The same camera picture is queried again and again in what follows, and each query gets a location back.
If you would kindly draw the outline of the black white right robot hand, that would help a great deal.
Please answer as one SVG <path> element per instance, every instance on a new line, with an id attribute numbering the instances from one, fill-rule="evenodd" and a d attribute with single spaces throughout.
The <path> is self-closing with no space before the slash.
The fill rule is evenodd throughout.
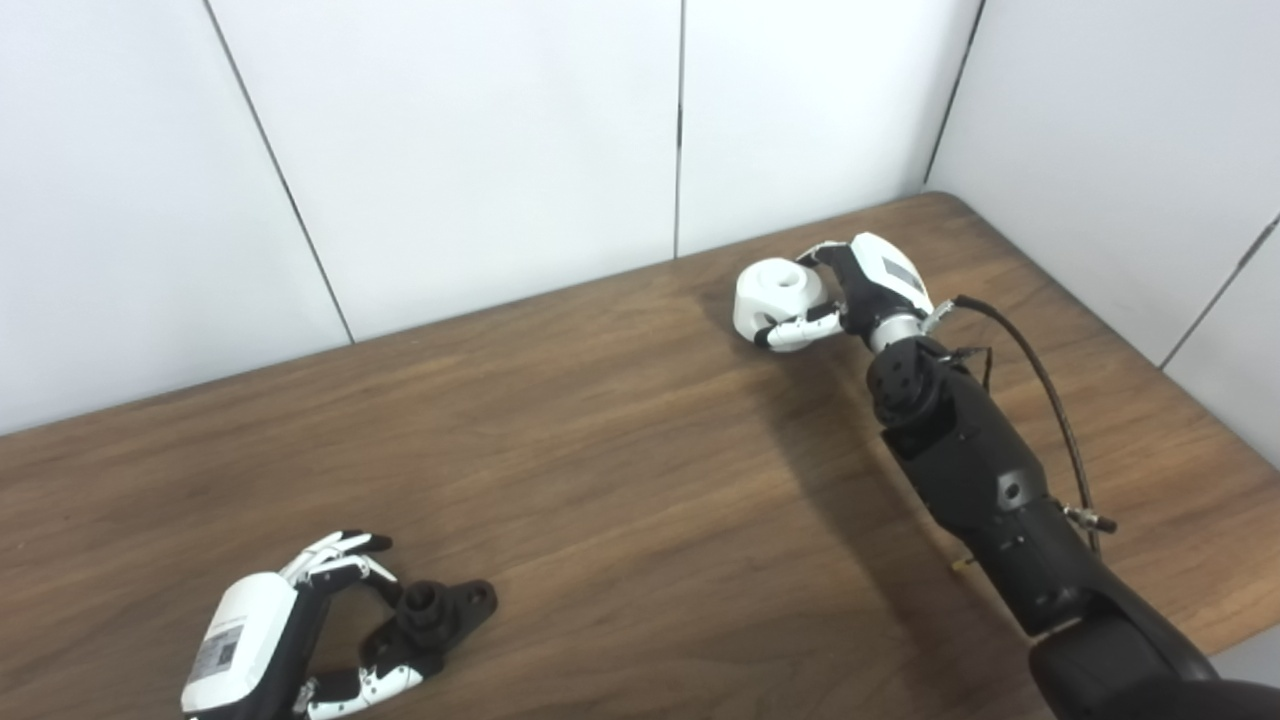
<path id="1" fill-rule="evenodd" d="M 850 334 L 874 354 L 928 334 L 934 305 L 914 263 L 864 232 L 822 242 L 795 259 L 768 258 L 739 275 L 733 327 L 772 352 L 795 352 Z"/>

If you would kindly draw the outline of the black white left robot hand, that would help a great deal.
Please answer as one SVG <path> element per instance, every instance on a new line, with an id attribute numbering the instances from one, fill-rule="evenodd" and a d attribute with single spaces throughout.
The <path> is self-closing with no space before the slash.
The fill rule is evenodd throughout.
<path id="1" fill-rule="evenodd" d="M 442 669 L 401 664 L 308 673 L 332 598 L 356 584 L 388 605 L 403 591 L 372 559 L 392 541 L 338 530 L 303 548 L 278 571 L 241 578 L 221 596 L 180 693 L 186 719 L 338 719 L 387 702 Z"/>

